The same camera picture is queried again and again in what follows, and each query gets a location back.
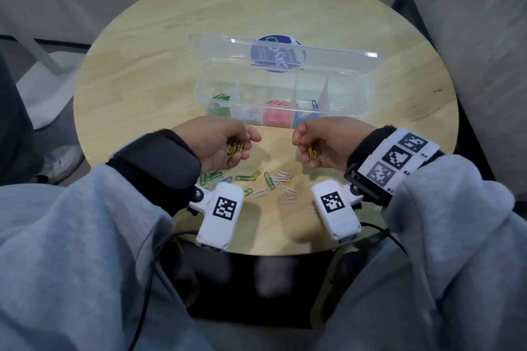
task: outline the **gray sweatshirt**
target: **gray sweatshirt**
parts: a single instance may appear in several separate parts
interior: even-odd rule
[[[317,350],[527,349],[527,223],[501,184],[446,155],[384,210],[389,239]],[[0,349],[123,350],[173,219],[112,168],[68,188],[0,187]],[[157,269],[137,350],[212,350]]]

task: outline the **wooden tabletop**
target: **wooden tabletop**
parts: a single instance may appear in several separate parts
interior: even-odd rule
[[[378,127],[405,127],[452,152],[458,108],[451,79],[426,39],[377,0],[140,0],[99,35],[77,79],[75,124],[90,165],[131,139],[203,115],[193,95],[200,61],[189,47],[192,33],[246,39],[283,34],[307,46],[381,52],[385,63],[369,76],[368,111],[362,120]],[[258,255],[304,254],[334,248],[321,220],[309,214],[311,186],[341,172],[310,170],[291,145],[292,129],[257,127],[263,141],[251,158],[228,171],[250,175],[258,167],[293,175],[300,201],[282,204],[280,189],[243,203],[228,250]],[[256,182],[234,182],[254,190]],[[383,225],[379,208],[364,203],[361,220]],[[199,228],[202,216],[176,215],[177,228]],[[365,228],[363,236],[374,230]]]

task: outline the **person's left hand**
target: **person's left hand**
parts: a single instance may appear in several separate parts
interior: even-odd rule
[[[190,147],[201,161],[201,174],[216,169],[231,169],[241,160],[249,158],[249,150],[253,147],[251,141],[260,142],[262,136],[246,123],[227,117],[206,115],[172,128]],[[232,157],[226,157],[227,143],[234,139],[243,142],[241,152]]]

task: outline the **black cable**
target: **black cable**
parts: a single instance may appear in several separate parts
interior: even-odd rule
[[[170,241],[174,240],[176,237],[179,237],[181,235],[196,235],[197,236],[198,231],[197,230],[182,230],[181,232],[174,233],[168,236],[168,238],[161,243],[161,246],[157,248],[154,258],[152,258],[152,262],[150,263],[150,272],[148,274],[147,288],[144,292],[144,301],[143,301],[143,309],[141,310],[141,317],[139,318],[139,322],[135,330],[135,335],[133,337],[132,343],[130,344],[130,347],[128,347],[128,351],[132,351],[134,349],[135,344],[137,343],[137,340],[139,339],[139,335],[141,334],[141,329],[143,328],[144,319],[147,316],[148,301],[150,300],[150,292],[152,292],[152,282],[154,280],[155,265],[158,263],[161,250],[167,243],[169,243]]]
[[[380,226],[377,226],[377,225],[374,225],[373,223],[368,223],[368,222],[360,222],[360,225],[361,226],[369,226],[370,228],[374,228],[374,229],[377,229],[379,232],[381,232],[383,235],[385,236],[388,236],[390,237],[390,239],[392,239],[394,241],[395,244],[397,244],[399,246],[399,248],[406,254],[408,255],[408,253],[406,252],[406,250],[404,249],[403,245],[401,243],[399,243],[399,241],[393,237],[389,230],[387,229],[383,229],[381,228]]]

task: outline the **hand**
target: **hand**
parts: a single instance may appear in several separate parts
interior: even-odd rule
[[[349,117],[313,118],[300,122],[293,132],[293,145],[298,146],[300,160],[310,168],[347,169],[349,156],[376,128]],[[312,145],[317,156],[309,161],[307,148]]]
[[[201,174],[216,169],[231,169],[249,158],[251,141],[260,142],[262,136],[240,120],[207,115],[197,117],[172,128],[201,161]],[[243,142],[241,152],[226,157],[227,143],[234,139]]]

